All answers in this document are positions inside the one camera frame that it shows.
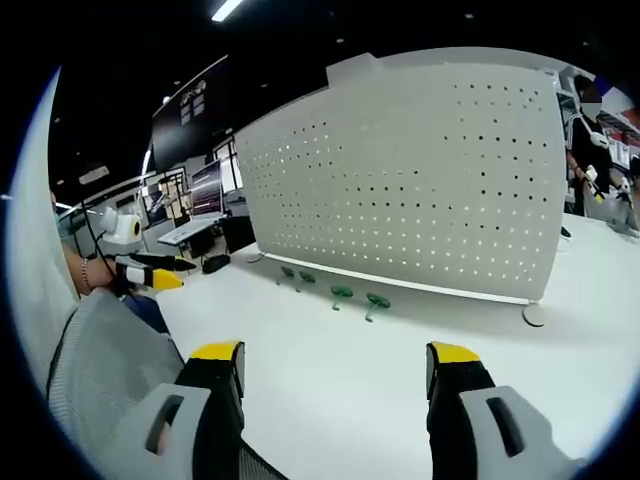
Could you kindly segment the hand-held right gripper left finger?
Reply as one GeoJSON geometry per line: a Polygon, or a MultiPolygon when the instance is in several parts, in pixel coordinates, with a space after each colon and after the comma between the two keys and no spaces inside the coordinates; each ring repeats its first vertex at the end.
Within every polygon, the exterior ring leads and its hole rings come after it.
{"type": "Polygon", "coordinates": [[[120,420],[110,479],[238,479],[245,344],[205,345],[120,420]]]}

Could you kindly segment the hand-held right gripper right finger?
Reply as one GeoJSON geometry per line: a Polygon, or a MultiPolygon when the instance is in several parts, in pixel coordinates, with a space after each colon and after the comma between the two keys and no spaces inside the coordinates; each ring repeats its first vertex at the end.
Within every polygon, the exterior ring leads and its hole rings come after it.
{"type": "Polygon", "coordinates": [[[586,464],[554,442],[551,422],[479,356],[426,345],[426,430],[434,479],[571,479],[586,464]]]}

